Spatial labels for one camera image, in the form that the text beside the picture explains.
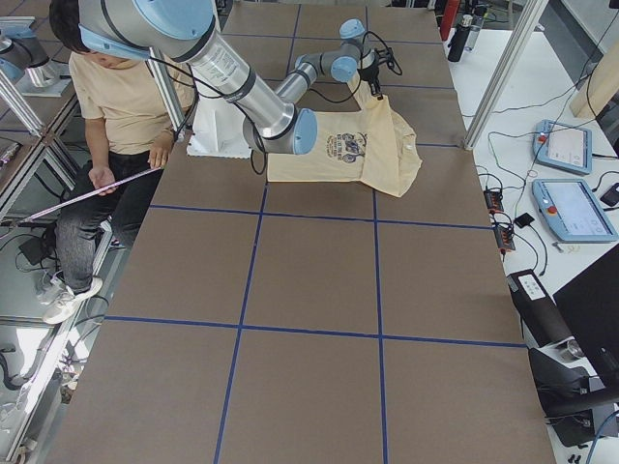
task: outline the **white sneaker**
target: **white sneaker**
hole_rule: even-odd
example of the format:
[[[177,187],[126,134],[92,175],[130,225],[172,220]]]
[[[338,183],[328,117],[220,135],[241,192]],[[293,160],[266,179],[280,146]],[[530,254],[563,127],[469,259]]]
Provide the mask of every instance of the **white sneaker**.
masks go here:
[[[53,301],[51,308],[45,312],[43,321],[51,325],[66,321],[75,314],[81,302],[96,295],[101,290],[101,287],[103,287],[103,281],[100,277],[93,277],[90,289],[86,292],[78,293],[77,295],[67,286]]]
[[[57,275],[53,275],[49,282],[45,282],[43,288],[37,292],[37,300],[42,305],[51,305],[54,300],[67,289],[65,282]]]

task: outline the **white table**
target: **white table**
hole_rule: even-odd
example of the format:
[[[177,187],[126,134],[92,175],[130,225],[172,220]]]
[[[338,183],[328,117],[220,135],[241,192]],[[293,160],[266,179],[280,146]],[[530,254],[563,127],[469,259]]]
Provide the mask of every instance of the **white table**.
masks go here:
[[[480,33],[476,46],[472,52],[464,52],[459,62],[450,63],[450,71],[458,93],[458,101],[463,115],[464,124],[468,127],[471,116],[475,113],[479,101],[490,81],[494,68],[498,63],[505,45],[511,35],[511,31],[483,30]],[[573,86],[567,72],[552,50],[550,44],[542,32],[533,33],[528,45],[525,47],[512,76],[495,108],[500,111],[508,107],[523,107],[531,104],[547,102],[553,97],[563,94]],[[521,187],[522,181],[501,170],[495,161],[488,144],[487,135],[492,131],[503,132],[510,135],[520,135],[531,132],[543,119],[556,120],[560,115],[559,122],[567,124],[582,124],[586,120],[577,119],[572,115],[569,104],[566,105],[575,92],[570,91],[565,96],[551,101],[542,107],[532,107],[516,111],[508,111],[501,114],[493,114],[489,119],[483,136],[474,148],[475,161],[497,176],[503,182],[504,187]],[[613,156],[614,151],[597,123],[590,122],[584,126],[593,132],[593,153]],[[532,166],[535,156],[532,148],[533,135],[514,139],[502,135],[492,135],[492,146],[498,161],[516,174],[527,177],[527,171],[533,169],[538,178],[545,179],[568,179],[577,177],[574,174],[536,163]],[[608,170],[619,170],[619,162],[608,159],[594,159],[593,171],[584,176],[584,179],[593,188],[600,176]],[[487,176],[480,178],[482,186],[486,185]],[[535,221],[531,224],[539,232],[547,249],[547,269],[540,281],[550,295],[554,294],[574,276],[587,268],[596,259],[611,249],[616,244],[583,244],[554,246],[557,239],[550,232],[545,220],[538,212],[531,193],[531,181],[527,178],[524,193],[517,204],[520,190],[504,190],[503,205],[505,212],[514,218],[523,213],[530,214]],[[608,174],[600,186],[597,196],[600,197],[612,184],[619,181],[619,175]],[[496,180],[488,179],[489,187],[498,187]],[[619,211],[609,212],[609,219],[613,226],[619,230]],[[545,252],[540,239],[529,228],[516,228],[518,235],[533,245],[540,255],[540,264],[536,274],[539,275],[545,261]],[[516,251],[506,255],[504,262],[505,274],[511,274],[524,269],[531,269],[535,264],[533,250],[518,237]],[[572,454],[582,454],[580,462],[584,464],[587,449],[565,448],[561,445],[553,430],[549,427],[549,434],[558,463],[564,463]],[[615,464],[619,456],[619,439],[600,440],[596,446],[593,457],[594,464]]]

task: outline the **blue joint cap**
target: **blue joint cap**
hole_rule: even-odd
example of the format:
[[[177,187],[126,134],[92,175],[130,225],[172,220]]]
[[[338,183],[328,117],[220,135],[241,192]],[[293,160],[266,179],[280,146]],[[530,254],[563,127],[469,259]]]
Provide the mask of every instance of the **blue joint cap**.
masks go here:
[[[151,26],[179,41],[199,39],[213,20],[208,0],[133,0],[133,4]]]
[[[331,76],[337,82],[348,82],[357,71],[357,60],[351,56],[340,56],[331,65]]]
[[[37,37],[32,29],[25,26],[9,26],[2,29],[2,34],[9,39],[32,39]]]
[[[25,74],[25,72],[16,65],[8,62],[7,60],[3,60],[2,58],[0,58],[0,70],[2,70],[11,82],[17,82]]]
[[[294,141],[292,153],[304,155],[309,153],[316,143],[318,136],[318,121],[313,111],[302,108],[297,115],[297,123],[294,126]]]
[[[86,29],[81,24],[79,25],[81,32],[81,41],[88,48],[106,55],[117,56],[118,58],[127,58],[128,60],[148,60],[150,52],[140,48],[125,45],[124,43],[113,41],[107,37],[100,36]]]
[[[354,39],[366,33],[363,22],[359,19],[348,19],[339,27],[339,36],[345,39]]]

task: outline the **yellow t-shirt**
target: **yellow t-shirt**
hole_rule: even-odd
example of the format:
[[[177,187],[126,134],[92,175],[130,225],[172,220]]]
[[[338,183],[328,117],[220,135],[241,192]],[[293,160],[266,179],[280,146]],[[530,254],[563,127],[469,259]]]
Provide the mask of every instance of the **yellow t-shirt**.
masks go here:
[[[72,53],[69,69],[84,119],[105,119],[109,149],[120,155],[150,150],[153,140],[170,125],[155,78],[146,62],[126,61],[106,69]],[[168,68],[178,80],[190,80]],[[192,104],[193,90],[174,82],[181,105]]]

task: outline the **black pants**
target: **black pants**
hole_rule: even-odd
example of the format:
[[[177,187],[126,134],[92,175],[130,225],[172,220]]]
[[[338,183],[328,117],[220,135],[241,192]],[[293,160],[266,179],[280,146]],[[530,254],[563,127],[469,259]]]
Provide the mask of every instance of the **black pants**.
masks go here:
[[[139,155],[109,153],[109,168],[117,181],[150,168],[148,152]],[[94,190],[88,177],[89,161],[77,173],[70,198]],[[132,247],[162,171],[140,177],[105,196],[93,196],[62,209],[56,228],[57,252],[64,280],[75,293],[90,288],[93,278],[97,236],[100,224],[111,216],[114,236],[125,247]]]

